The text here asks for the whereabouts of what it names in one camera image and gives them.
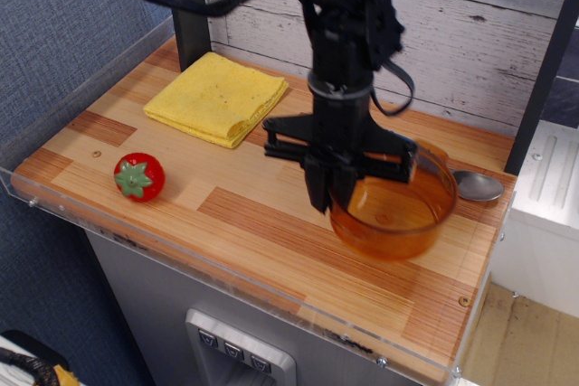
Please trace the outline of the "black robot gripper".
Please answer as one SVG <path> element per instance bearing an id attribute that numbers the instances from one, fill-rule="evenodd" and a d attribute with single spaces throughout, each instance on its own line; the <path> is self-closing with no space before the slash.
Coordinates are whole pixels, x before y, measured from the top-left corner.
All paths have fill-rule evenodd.
<path id="1" fill-rule="evenodd" d="M 325 213 L 332 197 L 346 210 L 365 176 L 411 181 L 417 145 L 373 120 L 372 83 L 336 87 L 310 82 L 308 88 L 313 95 L 310 114 L 267 118 L 263 128 L 267 156 L 303 164 L 313 208 Z"/>

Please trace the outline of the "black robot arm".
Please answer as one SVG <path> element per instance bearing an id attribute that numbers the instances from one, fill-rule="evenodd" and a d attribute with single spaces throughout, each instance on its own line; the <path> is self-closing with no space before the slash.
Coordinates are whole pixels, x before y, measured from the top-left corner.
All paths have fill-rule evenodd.
<path id="1" fill-rule="evenodd" d="M 266 154 L 296 161 L 311 205 L 324 212 L 347 207 L 356 183 L 373 176 L 406 183 L 417 154 L 409 138 L 379 127 L 374 76 L 411 77 L 392 62 L 402 49 L 403 26 L 392 0 L 299 0 L 312 47 L 309 115 L 267 118 Z"/>

